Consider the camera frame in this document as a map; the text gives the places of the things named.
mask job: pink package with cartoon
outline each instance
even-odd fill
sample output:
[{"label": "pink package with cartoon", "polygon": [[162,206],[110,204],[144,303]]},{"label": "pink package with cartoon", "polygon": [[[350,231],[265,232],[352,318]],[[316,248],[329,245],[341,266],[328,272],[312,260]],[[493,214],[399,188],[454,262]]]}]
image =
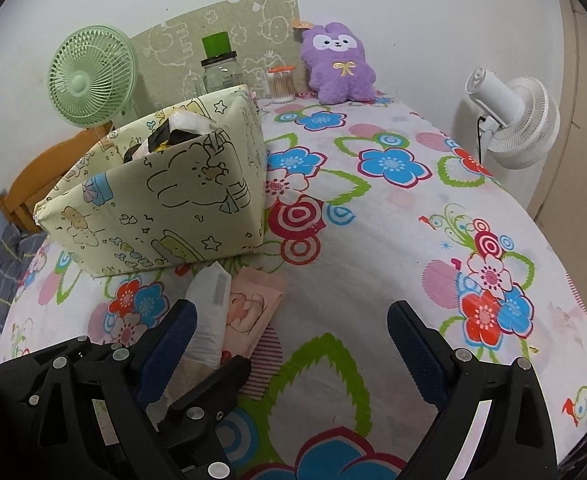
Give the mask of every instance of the pink package with cartoon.
[{"label": "pink package with cartoon", "polygon": [[285,291],[284,276],[244,267],[232,279],[222,362],[234,355],[250,357]]}]

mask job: electric fan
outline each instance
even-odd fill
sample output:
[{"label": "electric fan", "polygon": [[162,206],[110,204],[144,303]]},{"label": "electric fan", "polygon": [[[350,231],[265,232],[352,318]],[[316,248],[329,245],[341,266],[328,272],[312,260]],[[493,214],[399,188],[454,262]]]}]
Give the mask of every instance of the electric fan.
[{"label": "electric fan", "polygon": [[504,84],[493,72],[478,67],[469,76],[466,91],[486,113],[484,121],[478,121],[481,162],[489,150],[501,166],[521,170],[551,149],[560,113],[540,81],[522,76]]},{"label": "electric fan", "polygon": [[81,128],[122,126],[154,112],[136,51],[119,30],[103,25],[70,35],[49,69],[49,95],[58,113]]}]

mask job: blue gripper pad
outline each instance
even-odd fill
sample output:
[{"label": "blue gripper pad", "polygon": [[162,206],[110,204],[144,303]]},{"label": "blue gripper pad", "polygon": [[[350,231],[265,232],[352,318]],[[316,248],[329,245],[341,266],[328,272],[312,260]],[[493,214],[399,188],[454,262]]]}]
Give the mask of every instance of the blue gripper pad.
[{"label": "blue gripper pad", "polygon": [[183,306],[180,314],[142,365],[136,400],[143,410],[149,403],[160,399],[196,331],[196,307],[187,300],[182,300],[181,303]]},{"label": "blue gripper pad", "polygon": [[441,412],[449,400],[446,371],[398,303],[389,307],[387,329],[420,395]]}]

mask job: floral tablecloth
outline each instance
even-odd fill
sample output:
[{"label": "floral tablecloth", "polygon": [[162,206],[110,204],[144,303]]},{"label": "floral tablecloth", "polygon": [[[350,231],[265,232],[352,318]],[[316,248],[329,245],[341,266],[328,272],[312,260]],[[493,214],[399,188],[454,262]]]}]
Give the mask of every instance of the floral tablecloth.
[{"label": "floral tablecloth", "polygon": [[[561,460],[587,430],[587,311],[526,212],[391,97],[326,107],[302,94],[262,109],[264,252],[221,263],[282,272],[288,290],[218,427],[242,478],[395,479],[435,416],[387,333],[397,300],[453,348],[530,359]],[[0,362],[79,333],[131,343],[202,267],[92,281],[52,247],[28,272],[31,300],[19,291],[10,310]]]}]

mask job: embroidered bow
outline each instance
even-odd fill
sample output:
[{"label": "embroidered bow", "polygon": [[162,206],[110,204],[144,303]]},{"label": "embroidered bow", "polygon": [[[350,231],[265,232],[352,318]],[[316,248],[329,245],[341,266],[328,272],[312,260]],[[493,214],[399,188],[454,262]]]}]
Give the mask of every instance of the embroidered bow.
[{"label": "embroidered bow", "polygon": [[336,61],[333,64],[333,68],[338,68],[338,69],[342,69],[342,74],[340,74],[340,76],[344,76],[344,75],[353,75],[353,72],[351,72],[352,68],[355,68],[355,63],[353,61],[347,61],[346,63],[341,63],[339,61]]}]

